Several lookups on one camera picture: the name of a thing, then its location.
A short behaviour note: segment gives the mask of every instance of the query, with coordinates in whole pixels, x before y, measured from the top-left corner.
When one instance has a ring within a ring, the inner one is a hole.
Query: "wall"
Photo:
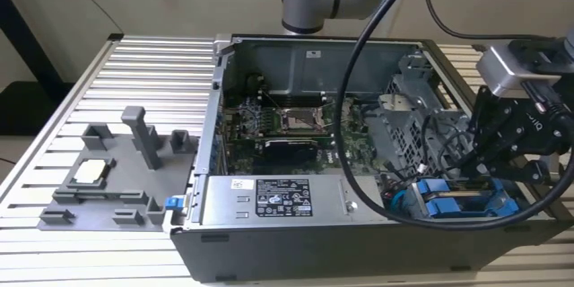
[[[573,0],[433,0],[433,3],[446,25],[465,33],[564,36],[574,27]],[[441,31],[425,0],[404,0],[392,37],[424,37],[452,44],[477,43],[453,38]]]
[[[18,55],[7,36],[0,31],[0,92],[14,81],[34,80],[35,76]]]
[[[90,0],[14,1],[54,66],[67,80],[74,80],[94,59],[109,34],[118,32],[117,27]],[[97,1],[126,34],[214,36],[225,32],[284,33],[281,0]],[[364,25],[361,21],[330,22],[325,34],[353,36]]]
[[[111,32],[90,0],[14,0],[66,80],[74,81]],[[281,0],[98,0],[127,34],[214,36],[218,32],[281,34]],[[569,0],[434,0],[446,23],[465,32],[564,34],[574,22]],[[333,21],[326,35],[356,36],[365,22]],[[381,27],[376,36],[386,36]],[[434,26],[424,0],[404,0],[394,37],[462,43]]]

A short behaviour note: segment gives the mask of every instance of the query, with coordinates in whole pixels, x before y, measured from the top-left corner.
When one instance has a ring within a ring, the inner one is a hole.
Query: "blue latch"
[[[166,198],[166,210],[183,211],[185,198]]]

